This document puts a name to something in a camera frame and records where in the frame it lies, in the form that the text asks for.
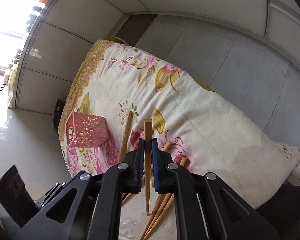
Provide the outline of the light wooden chopstick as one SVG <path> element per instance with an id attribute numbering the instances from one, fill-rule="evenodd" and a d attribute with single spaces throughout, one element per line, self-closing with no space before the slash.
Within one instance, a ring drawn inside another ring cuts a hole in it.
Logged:
<path id="1" fill-rule="evenodd" d="M 145 141 L 145 205 L 146 215 L 149 215 L 150 178 L 151 178 L 151 141 L 152 141 L 152 119 L 144 120 Z"/>

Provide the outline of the floral cream tablecloth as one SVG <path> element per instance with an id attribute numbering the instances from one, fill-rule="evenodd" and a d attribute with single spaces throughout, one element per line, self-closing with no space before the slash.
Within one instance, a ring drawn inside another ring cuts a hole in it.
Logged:
<path id="1" fill-rule="evenodd" d="M 109 139 L 99 147 L 67 146 L 72 112 L 105 118 Z M 143 122 L 153 121 L 160 148 L 168 142 L 175 161 L 186 158 L 193 173 L 217 173 L 265 217 L 281 238 L 300 219 L 298 187 L 285 180 L 300 162 L 300 149 L 270 140 L 222 96 L 187 72 L 114 38 L 97 40 L 66 98 L 58 135 L 72 176 L 101 174 L 117 164 L 125 120 L 133 113 L 127 150 L 137 148 Z"/>

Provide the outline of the pink perforated utensil holder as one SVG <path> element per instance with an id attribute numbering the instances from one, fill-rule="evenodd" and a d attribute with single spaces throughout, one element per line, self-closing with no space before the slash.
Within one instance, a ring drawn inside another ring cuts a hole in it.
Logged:
<path id="1" fill-rule="evenodd" d="M 106 119 L 72 111 L 65 123 L 66 147 L 99 147 L 109 139 Z"/>

